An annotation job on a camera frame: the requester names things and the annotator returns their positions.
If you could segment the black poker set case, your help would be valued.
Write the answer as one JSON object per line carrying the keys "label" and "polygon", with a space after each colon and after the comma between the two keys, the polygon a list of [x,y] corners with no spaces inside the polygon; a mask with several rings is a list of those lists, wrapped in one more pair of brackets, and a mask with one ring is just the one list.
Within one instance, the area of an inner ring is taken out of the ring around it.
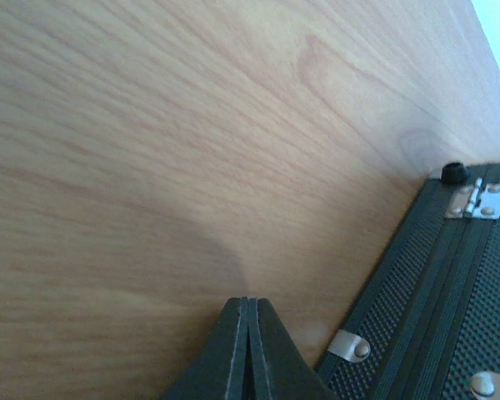
{"label": "black poker set case", "polygon": [[318,375],[341,399],[472,399],[500,375],[500,163],[452,162],[423,184]]}

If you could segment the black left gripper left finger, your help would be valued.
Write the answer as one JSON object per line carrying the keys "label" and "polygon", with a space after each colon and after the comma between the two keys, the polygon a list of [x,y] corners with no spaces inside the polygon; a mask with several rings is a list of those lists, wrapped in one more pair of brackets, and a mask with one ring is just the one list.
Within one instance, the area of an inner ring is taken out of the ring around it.
{"label": "black left gripper left finger", "polygon": [[246,297],[227,300],[201,352],[162,399],[244,399],[248,396]]}

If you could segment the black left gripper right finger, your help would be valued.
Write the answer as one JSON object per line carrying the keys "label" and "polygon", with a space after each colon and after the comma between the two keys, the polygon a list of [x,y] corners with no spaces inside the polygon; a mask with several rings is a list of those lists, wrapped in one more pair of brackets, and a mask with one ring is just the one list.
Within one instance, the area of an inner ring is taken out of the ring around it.
{"label": "black left gripper right finger", "polygon": [[305,362],[272,303],[251,298],[248,309],[250,399],[335,399]]}

